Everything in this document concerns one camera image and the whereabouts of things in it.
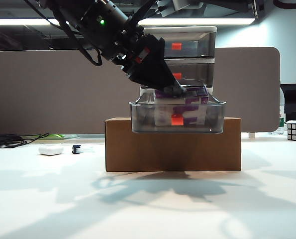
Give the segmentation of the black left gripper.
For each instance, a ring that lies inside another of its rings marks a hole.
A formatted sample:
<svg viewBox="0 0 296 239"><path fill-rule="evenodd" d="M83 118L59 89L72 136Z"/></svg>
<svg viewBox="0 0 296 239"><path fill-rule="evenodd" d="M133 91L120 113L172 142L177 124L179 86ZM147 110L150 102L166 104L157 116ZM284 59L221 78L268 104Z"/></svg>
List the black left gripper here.
<svg viewBox="0 0 296 239"><path fill-rule="evenodd" d="M145 34L122 60L122 70L128 78L140 85L170 97L182 97L187 92L173 76L164 59L165 41Z"/></svg>

